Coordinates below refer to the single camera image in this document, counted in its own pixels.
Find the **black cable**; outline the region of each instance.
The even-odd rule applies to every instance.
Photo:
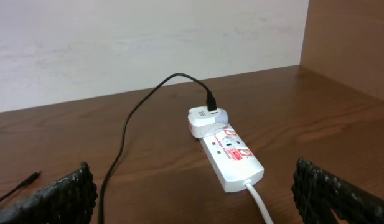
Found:
[[[24,187],[26,185],[31,184],[33,181],[35,181],[40,176],[40,172],[34,172],[30,177],[28,177],[26,180],[23,180],[20,184],[18,184],[13,190],[11,190],[6,195],[0,197],[0,202],[2,202],[5,198],[13,194],[13,192],[19,190],[21,187]]]
[[[99,210],[98,210],[98,224],[104,224],[105,223],[105,214],[103,213],[104,212],[104,198],[105,198],[105,189],[106,189],[106,185],[109,181],[109,178],[110,178],[110,175],[111,175],[111,172],[113,171],[113,168],[115,167],[118,159],[120,158],[121,154],[123,153],[123,149],[124,149],[124,142],[125,142],[125,130],[127,128],[127,124],[128,124],[128,121],[130,119],[130,117],[132,116],[132,114],[142,105],[143,102],[145,102],[155,91],[157,91],[163,84],[165,84],[166,81],[170,80],[171,78],[173,77],[176,77],[176,76],[182,76],[182,77],[186,77],[186,78],[189,78],[193,81],[195,81],[196,83],[198,83],[199,85],[201,85],[203,88],[206,89],[207,91],[207,100],[206,100],[206,103],[207,103],[207,108],[209,111],[213,111],[213,110],[216,110],[217,109],[217,104],[215,102],[215,98],[213,97],[211,91],[209,90],[209,88],[207,86],[205,86],[201,81],[191,77],[190,75],[186,75],[186,74],[183,74],[183,73],[175,73],[173,75],[170,75],[169,77],[167,77],[164,81],[162,81],[157,87],[155,87],[147,96],[145,96],[135,107],[134,109],[132,109],[132,111],[129,113],[126,121],[125,121],[125,124],[124,124],[124,127],[123,127],[123,135],[121,137],[121,145],[119,147],[119,153],[116,157],[116,159],[114,160],[114,162],[112,163],[112,165],[110,166],[106,176],[105,176],[105,179],[103,180],[103,183],[102,183],[102,186],[101,186],[101,189],[100,189],[100,195],[99,195]]]

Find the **wooden table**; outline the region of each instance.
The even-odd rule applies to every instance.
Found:
[[[264,166],[255,188],[275,223],[302,223],[291,192],[300,156],[384,199],[384,102],[298,66],[204,83]],[[100,187],[118,153],[123,121],[148,91],[0,113],[0,196],[42,171],[0,209],[81,161]],[[161,88],[134,114],[127,157],[106,190],[106,223],[263,222],[247,191],[222,190],[189,133],[187,110],[204,104],[204,89],[188,82]]]

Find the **wood grain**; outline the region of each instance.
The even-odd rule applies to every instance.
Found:
[[[301,65],[384,100],[384,0],[310,0]]]
[[[384,102],[298,66],[204,80],[265,168],[255,187],[275,223],[301,223],[291,184],[299,156],[384,198]],[[0,196],[42,176],[0,209],[86,161],[100,187],[125,117],[149,90],[0,113]],[[247,191],[226,194],[187,110],[195,83],[165,86],[132,117],[105,197],[107,223],[262,223]],[[96,214],[91,223],[96,223]]]

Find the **extension cord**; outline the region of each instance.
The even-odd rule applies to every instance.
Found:
[[[241,191],[262,179],[264,167],[229,124],[199,140],[224,191]]]

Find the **black textured object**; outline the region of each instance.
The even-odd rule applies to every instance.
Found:
[[[384,200],[339,177],[298,159],[291,188],[304,223],[384,223]]]
[[[0,211],[0,224],[86,224],[98,198],[86,162],[81,168]]]

